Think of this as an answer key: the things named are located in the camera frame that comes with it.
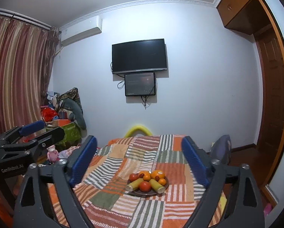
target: black flat-screen tv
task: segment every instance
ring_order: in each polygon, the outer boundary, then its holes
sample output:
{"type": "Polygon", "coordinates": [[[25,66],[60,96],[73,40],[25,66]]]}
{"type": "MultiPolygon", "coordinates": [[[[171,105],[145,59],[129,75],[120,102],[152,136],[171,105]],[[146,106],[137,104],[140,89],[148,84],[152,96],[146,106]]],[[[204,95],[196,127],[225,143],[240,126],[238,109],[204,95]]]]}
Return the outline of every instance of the black flat-screen tv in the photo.
{"type": "Polygon", "coordinates": [[[155,73],[125,74],[125,96],[156,95],[155,73]]]}
{"type": "Polygon", "coordinates": [[[112,45],[112,73],[167,70],[164,39],[112,45]]]}

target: fruit plate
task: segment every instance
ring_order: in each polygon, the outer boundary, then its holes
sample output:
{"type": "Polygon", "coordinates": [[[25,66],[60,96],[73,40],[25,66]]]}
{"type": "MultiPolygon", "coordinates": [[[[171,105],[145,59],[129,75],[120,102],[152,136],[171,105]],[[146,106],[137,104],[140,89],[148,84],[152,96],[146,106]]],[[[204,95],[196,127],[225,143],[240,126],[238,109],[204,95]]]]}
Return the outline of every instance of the fruit plate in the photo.
{"type": "MultiPolygon", "coordinates": [[[[168,186],[169,186],[169,181],[168,181],[167,177],[165,177],[165,180],[166,180],[166,184],[164,185],[164,188],[165,188],[165,191],[166,191],[168,186]]],[[[137,189],[137,190],[128,192],[128,194],[131,195],[131,196],[138,196],[138,197],[143,197],[143,198],[147,198],[147,197],[150,197],[150,196],[161,195],[161,194],[158,194],[153,189],[151,189],[149,192],[142,192],[140,189],[137,189]]]]}

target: door frame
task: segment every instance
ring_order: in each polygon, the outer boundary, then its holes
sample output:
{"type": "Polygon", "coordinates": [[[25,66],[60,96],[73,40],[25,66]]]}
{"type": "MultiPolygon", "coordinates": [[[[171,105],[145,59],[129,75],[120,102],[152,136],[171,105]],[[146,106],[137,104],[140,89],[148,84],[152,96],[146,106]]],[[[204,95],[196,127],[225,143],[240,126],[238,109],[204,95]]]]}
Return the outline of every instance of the door frame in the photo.
{"type": "MultiPolygon", "coordinates": [[[[283,61],[284,61],[284,40],[283,40],[283,37],[281,35],[281,31],[277,25],[277,23],[275,22],[274,20],[274,17],[270,11],[270,9],[268,8],[268,6],[266,5],[266,3],[263,1],[263,0],[259,0],[260,4],[262,5],[263,9],[265,10],[267,16],[269,17],[269,20],[272,24],[272,27],[274,29],[274,32],[277,36],[277,40],[278,40],[278,44],[279,44],[279,47],[280,47],[280,50],[281,50],[281,54],[282,54],[282,58],[283,58],[283,61]]],[[[262,78],[263,78],[263,111],[262,111],[262,119],[263,119],[263,114],[264,114],[264,110],[265,110],[265,75],[264,75],[264,69],[263,69],[263,61],[262,61],[262,56],[261,56],[261,53],[259,51],[259,45],[258,43],[256,42],[257,44],[257,48],[258,48],[258,52],[259,52],[259,57],[260,57],[260,63],[261,63],[261,72],[262,72],[262,78]]],[[[262,126],[263,126],[263,120],[261,119],[261,126],[260,126],[260,131],[262,129],[262,126]]],[[[268,175],[266,176],[263,184],[261,185],[261,191],[266,195],[266,196],[270,196],[270,193],[267,193],[267,189],[265,188],[265,186],[271,181],[271,179],[273,178],[273,175],[279,165],[279,162],[282,158],[282,154],[283,154],[283,151],[284,151],[284,127],[283,127],[283,131],[282,131],[282,135],[281,135],[281,140],[280,140],[280,143],[279,143],[279,146],[278,146],[278,150],[277,150],[277,153],[276,153],[276,156],[275,156],[275,159],[273,161],[273,164],[269,170],[269,173],[268,175]]]]}

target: orange box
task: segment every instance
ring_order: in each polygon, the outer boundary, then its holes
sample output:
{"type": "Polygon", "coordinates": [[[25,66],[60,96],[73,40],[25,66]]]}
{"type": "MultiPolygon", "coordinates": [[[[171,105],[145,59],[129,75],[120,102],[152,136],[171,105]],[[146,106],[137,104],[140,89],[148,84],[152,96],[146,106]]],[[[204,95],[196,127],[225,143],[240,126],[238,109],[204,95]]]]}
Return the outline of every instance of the orange box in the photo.
{"type": "Polygon", "coordinates": [[[52,121],[53,127],[62,127],[64,125],[67,125],[70,123],[70,120],[68,119],[56,119],[52,121]]]}

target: curtain rod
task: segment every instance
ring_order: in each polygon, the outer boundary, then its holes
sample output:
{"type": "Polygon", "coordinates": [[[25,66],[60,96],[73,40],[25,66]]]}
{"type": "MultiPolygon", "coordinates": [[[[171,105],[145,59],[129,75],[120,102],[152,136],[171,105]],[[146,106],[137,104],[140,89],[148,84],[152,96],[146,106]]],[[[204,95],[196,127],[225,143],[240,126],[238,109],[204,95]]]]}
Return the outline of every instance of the curtain rod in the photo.
{"type": "Polygon", "coordinates": [[[25,15],[22,15],[20,13],[16,13],[16,12],[13,12],[13,11],[10,11],[10,10],[7,10],[7,9],[0,8],[0,15],[8,16],[8,17],[11,17],[11,18],[14,18],[14,19],[18,19],[18,20],[21,20],[23,22],[27,22],[27,23],[36,25],[36,26],[41,27],[41,28],[46,29],[46,30],[49,30],[51,28],[51,26],[48,25],[48,24],[45,24],[41,21],[35,20],[35,19],[30,18],[28,16],[25,16],[25,15]]]}

